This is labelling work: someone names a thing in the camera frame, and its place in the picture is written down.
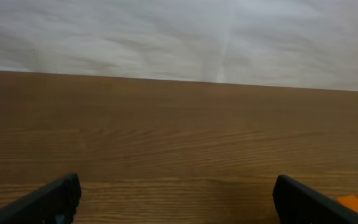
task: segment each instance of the orange block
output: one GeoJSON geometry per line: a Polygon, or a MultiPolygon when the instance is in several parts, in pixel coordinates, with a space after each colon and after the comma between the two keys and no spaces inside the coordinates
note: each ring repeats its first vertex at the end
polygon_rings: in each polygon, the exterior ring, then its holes
{"type": "Polygon", "coordinates": [[[358,213],[358,198],[354,195],[339,197],[337,202],[358,213]]]}

